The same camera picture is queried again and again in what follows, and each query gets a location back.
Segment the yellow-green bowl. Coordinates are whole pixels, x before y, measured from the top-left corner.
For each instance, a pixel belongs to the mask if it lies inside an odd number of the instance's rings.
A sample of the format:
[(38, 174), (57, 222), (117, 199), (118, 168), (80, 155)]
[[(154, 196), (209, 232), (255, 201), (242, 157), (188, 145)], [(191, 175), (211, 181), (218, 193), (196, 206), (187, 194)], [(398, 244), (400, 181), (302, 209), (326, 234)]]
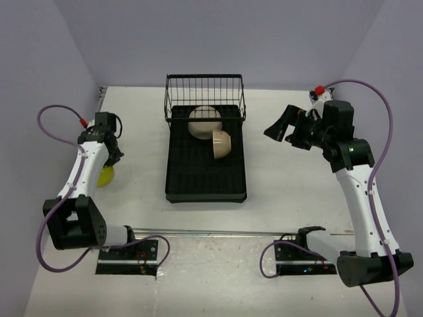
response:
[(113, 181), (114, 175), (115, 175), (115, 172), (114, 172), (113, 166), (102, 167), (96, 186), (98, 188), (103, 188), (109, 185)]

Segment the beige bowl with leaf print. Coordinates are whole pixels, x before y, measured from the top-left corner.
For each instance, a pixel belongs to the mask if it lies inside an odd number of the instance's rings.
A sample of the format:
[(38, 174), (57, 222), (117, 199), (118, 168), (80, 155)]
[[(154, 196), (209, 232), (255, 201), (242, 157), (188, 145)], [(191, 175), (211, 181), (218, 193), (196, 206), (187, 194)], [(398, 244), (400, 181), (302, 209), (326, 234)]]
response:
[(222, 159), (231, 152), (231, 136), (226, 131), (214, 129), (212, 143), (214, 159)]

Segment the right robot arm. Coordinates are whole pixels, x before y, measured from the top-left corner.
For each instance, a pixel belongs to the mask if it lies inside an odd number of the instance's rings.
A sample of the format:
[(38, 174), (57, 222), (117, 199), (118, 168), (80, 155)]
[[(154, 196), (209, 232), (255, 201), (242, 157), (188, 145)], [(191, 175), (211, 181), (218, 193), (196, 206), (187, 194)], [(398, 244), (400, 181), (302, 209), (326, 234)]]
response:
[(318, 147), (346, 198), (355, 234), (351, 251), (320, 226), (298, 230), (292, 244), (304, 260), (314, 255), (334, 264), (347, 287), (388, 281), (413, 267), (409, 252), (402, 252), (387, 223), (375, 181), (375, 161), (369, 143), (354, 137), (354, 108), (346, 101), (324, 102), (323, 109), (306, 111), (289, 105), (264, 131), (293, 147)]

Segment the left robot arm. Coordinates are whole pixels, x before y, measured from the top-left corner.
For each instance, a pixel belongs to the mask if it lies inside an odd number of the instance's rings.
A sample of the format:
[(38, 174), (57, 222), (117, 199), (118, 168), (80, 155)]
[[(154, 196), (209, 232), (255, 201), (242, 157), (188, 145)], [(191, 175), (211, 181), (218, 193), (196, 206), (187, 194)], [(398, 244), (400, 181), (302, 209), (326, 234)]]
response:
[(108, 225), (93, 196), (103, 168), (113, 167), (124, 156), (115, 135), (120, 118), (97, 112), (94, 124), (77, 138), (77, 157), (63, 189), (43, 204), (47, 226), (58, 250), (114, 248), (122, 259), (137, 253), (129, 226)]

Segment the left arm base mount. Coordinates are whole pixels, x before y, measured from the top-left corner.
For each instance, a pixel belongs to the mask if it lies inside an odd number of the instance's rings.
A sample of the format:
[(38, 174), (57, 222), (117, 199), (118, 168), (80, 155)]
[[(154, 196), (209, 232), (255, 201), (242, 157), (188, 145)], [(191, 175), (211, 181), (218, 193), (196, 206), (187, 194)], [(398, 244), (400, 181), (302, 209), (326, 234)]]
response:
[(158, 247), (159, 241), (154, 238), (127, 248), (100, 250), (95, 273), (156, 276)]

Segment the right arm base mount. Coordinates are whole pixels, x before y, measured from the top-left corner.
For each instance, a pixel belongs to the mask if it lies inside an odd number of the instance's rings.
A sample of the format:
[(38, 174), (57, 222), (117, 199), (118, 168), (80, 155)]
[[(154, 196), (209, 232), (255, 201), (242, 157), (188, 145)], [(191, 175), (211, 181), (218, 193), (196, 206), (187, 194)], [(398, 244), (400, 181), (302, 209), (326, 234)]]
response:
[(336, 275), (336, 267), (318, 256), (314, 256), (293, 246), (274, 246), (276, 271), (279, 276), (288, 275)]

